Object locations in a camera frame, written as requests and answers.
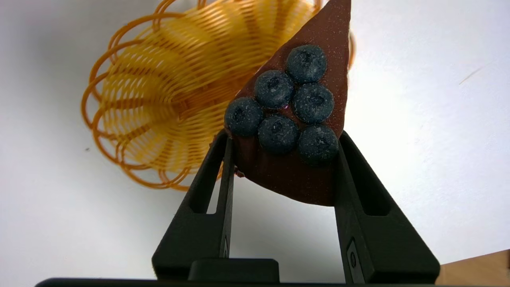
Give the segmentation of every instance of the blueberry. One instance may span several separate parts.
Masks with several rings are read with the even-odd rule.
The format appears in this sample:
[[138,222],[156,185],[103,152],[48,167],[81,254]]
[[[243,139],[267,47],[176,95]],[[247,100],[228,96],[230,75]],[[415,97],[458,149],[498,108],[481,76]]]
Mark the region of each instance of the blueberry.
[[301,133],[297,150],[301,159],[311,166],[324,166],[338,153],[338,139],[327,126],[308,126]]
[[251,98],[233,100],[225,112],[225,126],[236,135],[252,136],[257,132],[264,113],[259,104]]
[[269,109],[280,109],[289,104],[294,93],[292,79],[283,71],[265,71],[255,81],[255,98]]
[[287,57],[287,73],[299,84],[319,81],[326,68],[326,54],[317,45],[296,47]]
[[333,94],[319,83],[302,85],[292,100],[296,117],[310,125],[325,121],[334,107]]
[[259,127],[259,142],[270,154],[286,154],[297,143],[299,128],[288,117],[275,114],[265,118]]

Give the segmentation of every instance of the slice of cake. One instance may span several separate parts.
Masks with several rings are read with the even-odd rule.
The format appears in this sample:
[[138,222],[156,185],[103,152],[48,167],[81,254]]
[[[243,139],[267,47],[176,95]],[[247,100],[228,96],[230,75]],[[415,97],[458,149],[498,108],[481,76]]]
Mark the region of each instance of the slice of cake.
[[260,68],[225,113],[239,171],[305,203],[333,205],[350,9],[350,0],[330,0]]

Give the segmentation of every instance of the screw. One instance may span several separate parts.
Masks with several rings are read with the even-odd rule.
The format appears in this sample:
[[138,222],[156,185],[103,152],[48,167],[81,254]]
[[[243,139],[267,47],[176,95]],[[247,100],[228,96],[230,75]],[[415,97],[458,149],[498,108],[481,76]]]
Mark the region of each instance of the screw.
[[351,261],[351,266],[354,268],[356,267],[356,255],[354,255],[354,252],[351,251],[351,255],[350,255],[350,261]]

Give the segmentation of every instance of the sugar dusting on blueberry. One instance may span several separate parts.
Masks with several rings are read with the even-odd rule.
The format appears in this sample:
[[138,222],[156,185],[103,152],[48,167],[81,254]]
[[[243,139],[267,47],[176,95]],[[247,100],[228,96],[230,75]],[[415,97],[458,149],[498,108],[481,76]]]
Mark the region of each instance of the sugar dusting on blueberry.
[[319,124],[333,112],[333,94],[319,83],[302,85],[292,101],[292,111],[304,123]]
[[225,111],[225,126],[235,135],[253,136],[263,118],[262,108],[254,99],[238,98]]
[[269,70],[255,81],[255,99],[268,109],[280,109],[289,104],[294,94],[294,83],[283,71]]
[[274,155],[287,154],[294,149],[299,138],[299,128],[290,118],[274,114],[265,118],[259,126],[259,143]]
[[324,125],[308,126],[299,137],[297,149],[301,160],[311,166],[325,166],[338,154],[335,132]]
[[302,45],[292,49],[287,57],[287,73],[298,84],[317,82],[327,69],[326,54],[317,45]]

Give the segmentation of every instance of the white table surface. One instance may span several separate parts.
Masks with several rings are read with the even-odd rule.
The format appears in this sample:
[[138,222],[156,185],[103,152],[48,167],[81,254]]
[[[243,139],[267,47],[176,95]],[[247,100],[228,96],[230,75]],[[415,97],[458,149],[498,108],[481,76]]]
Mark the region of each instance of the white table surface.
[[[110,36],[156,4],[0,1],[0,285],[154,278],[184,194],[129,180],[79,106]],[[442,264],[510,248],[509,14],[508,0],[352,5],[345,128]],[[332,208],[236,179],[231,241],[232,257],[278,260],[282,281],[344,280]]]

